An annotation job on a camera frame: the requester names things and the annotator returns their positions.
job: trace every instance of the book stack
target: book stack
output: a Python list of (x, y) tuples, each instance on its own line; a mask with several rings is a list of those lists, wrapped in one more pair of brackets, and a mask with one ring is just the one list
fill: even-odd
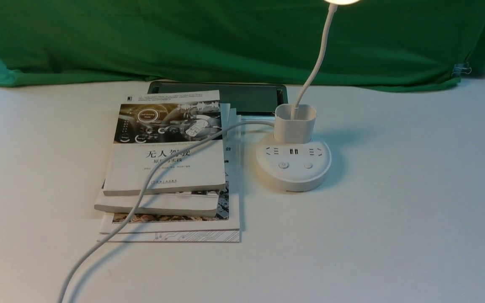
[[(217, 90), (129, 96), (94, 206), (105, 212), (99, 240), (127, 218), (162, 159), (238, 122)], [(164, 163), (110, 242), (239, 242), (239, 138), (233, 129)]]

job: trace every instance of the lamp base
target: lamp base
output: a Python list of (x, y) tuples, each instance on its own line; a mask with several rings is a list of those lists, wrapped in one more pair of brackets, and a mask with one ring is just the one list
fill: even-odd
[(327, 178), (333, 163), (329, 146), (312, 138), (304, 144), (283, 144), (268, 134), (256, 147), (258, 178), (284, 191), (309, 191)]

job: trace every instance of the white table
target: white table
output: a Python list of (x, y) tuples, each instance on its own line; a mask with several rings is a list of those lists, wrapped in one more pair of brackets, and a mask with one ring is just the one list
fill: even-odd
[[(147, 87), (0, 88), (0, 302), (54, 302), (95, 243), (117, 104)], [(334, 155), (321, 188), (264, 188), (246, 150), (242, 243), (107, 244), (67, 299), (485, 302), (485, 79), (414, 94), (310, 88), (305, 100)]]

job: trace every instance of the desk lamp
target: desk lamp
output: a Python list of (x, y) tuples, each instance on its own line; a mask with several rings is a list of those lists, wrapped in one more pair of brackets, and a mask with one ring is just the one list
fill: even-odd
[(318, 187), (325, 181), (333, 161), (329, 146), (312, 136), (316, 110), (299, 103), (325, 57), (329, 28), (338, 5), (352, 4), (358, 0), (326, 1), (330, 2), (329, 14), (314, 70), (302, 86), (295, 103), (277, 107), (274, 132), (266, 135), (256, 146), (258, 177), (269, 186), (285, 191), (308, 191)]
[(329, 28), (336, 9), (339, 5), (352, 4), (359, 0), (325, 1), (329, 2), (330, 5), (329, 14), (327, 15), (327, 21), (325, 22), (325, 28), (323, 29), (323, 36), (321, 38), (321, 50), (319, 51), (314, 70), (302, 86), (295, 103), (292, 105), (284, 104), (278, 106), (275, 112), (276, 117), (274, 124), (268, 121), (244, 121), (237, 123), (214, 134), (214, 136), (181, 149), (177, 153), (171, 154), (158, 163), (156, 167), (150, 171), (149, 176), (145, 180), (140, 194), (138, 195), (136, 205), (134, 205), (126, 219), (121, 222), (115, 230), (91, 247), (91, 249), (89, 249), (70, 270), (61, 287), (59, 299), (57, 300), (58, 303), (63, 302), (67, 287), (79, 266), (100, 246), (108, 242), (108, 240), (120, 232), (130, 222), (131, 218), (136, 213), (137, 208), (140, 206), (152, 176), (158, 171), (159, 167), (182, 153), (197, 148), (218, 136), (226, 134), (233, 128), (249, 124), (274, 127), (274, 132), (265, 136), (258, 143), (256, 148), (259, 167), (258, 171), (261, 172), (259, 175), (262, 176), (269, 185), (287, 191), (308, 191), (323, 183), (332, 164), (330, 149), (325, 142), (312, 137), (315, 119), (317, 117), (316, 110), (309, 105), (299, 106), (299, 103), (301, 102), (306, 89), (312, 84), (312, 81), (314, 81), (314, 78), (321, 67), (321, 63), (323, 62), (323, 58), (325, 57)]

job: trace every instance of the white cable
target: white cable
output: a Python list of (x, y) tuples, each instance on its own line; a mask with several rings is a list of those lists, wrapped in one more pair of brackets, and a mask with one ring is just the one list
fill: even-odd
[(314, 70), (310, 74), (310, 77), (308, 77), (308, 80), (306, 80), (306, 82), (302, 86), (301, 91), (298, 93), (297, 100), (295, 101), (295, 103), (293, 103), (293, 107), (291, 108), (291, 120), (295, 120), (297, 118), (298, 104), (301, 102), (302, 96), (304, 95), (310, 84), (312, 84), (315, 76), (321, 68), (323, 58), (325, 57), (325, 51), (327, 50), (327, 40), (329, 39), (330, 25), (333, 22), (333, 16), (337, 8), (338, 5), (332, 3), (329, 5), (329, 14), (327, 15), (327, 21), (325, 21), (325, 27), (323, 28), (323, 36), (321, 36), (321, 48), (319, 50), (319, 56), (317, 57), (317, 62), (315, 63)]
[(63, 286), (61, 288), (61, 292), (59, 293), (59, 299), (57, 300), (58, 303), (62, 303), (63, 302), (63, 298), (65, 297), (65, 293), (67, 291), (67, 287), (69, 287), (69, 283), (72, 279), (72, 276), (74, 276), (76, 270), (79, 268), (79, 266), (92, 254), (94, 253), (97, 249), (100, 248), (100, 246), (104, 245), (104, 243), (108, 242), (113, 236), (115, 236), (118, 232), (120, 232), (129, 222), (130, 220), (132, 219), (134, 213), (136, 213), (136, 209), (138, 207), (140, 207), (140, 203), (143, 199), (143, 195), (145, 194), (145, 191), (147, 190), (148, 188), (148, 185), (149, 185), (149, 182), (151, 181), (151, 178), (152, 176), (156, 173), (156, 171), (158, 171), (158, 169), (160, 168), (160, 166), (162, 166), (164, 163), (166, 163), (167, 161), (170, 161), (171, 159), (177, 157), (178, 155), (182, 154), (182, 153), (186, 153), (198, 146), (201, 146), (207, 142), (209, 142), (210, 140), (213, 140), (214, 138), (217, 138), (218, 136), (222, 136), (223, 134), (226, 134), (227, 132), (229, 132), (231, 129), (233, 128), (237, 128), (237, 127), (240, 127), (240, 126), (243, 126), (243, 125), (248, 125), (248, 124), (258, 124), (258, 125), (266, 125), (266, 126), (272, 126), (274, 127), (274, 123), (272, 122), (267, 122), (267, 121), (244, 121), (244, 122), (240, 122), (240, 123), (237, 123), (235, 125), (232, 125), (232, 126), (229, 126), (228, 128), (226, 129), (223, 129), (222, 131), (214, 134), (213, 136), (210, 136), (209, 138), (205, 139), (205, 140), (202, 140), (200, 142), (197, 142), (196, 144), (193, 144), (191, 146), (188, 146), (187, 148), (185, 149), (181, 149), (180, 151), (178, 151), (177, 153), (174, 153), (174, 154), (171, 154), (170, 156), (164, 158), (162, 161), (160, 161), (160, 163), (158, 163), (158, 165), (156, 165), (152, 170), (151, 172), (149, 173), (149, 176), (147, 176), (147, 179), (145, 180), (145, 183), (143, 184), (143, 187), (141, 188), (141, 191), (140, 191), (140, 194), (138, 196), (138, 201), (136, 202), (136, 205), (132, 208), (132, 210), (128, 213), (127, 217), (125, 218), (125, 220), (123, 222), (121, 222), (121, 224), (119, 224), (119, 226), (114, 230), (112, 231), (110, 234), (108, 234), (107, 236), (104, 237), (104, 239), (100, 240), (98, 243), (96, 243), (96, 245), (94, 245), (93, 247), (91, 247), (90, 250), (88, 250), (75, 264), (75, 266), (73, 266), (73, 268), (71, 269), (71, 271), (69, 272), (69, 275), (65, 278), (65, 281), (63, 282)]

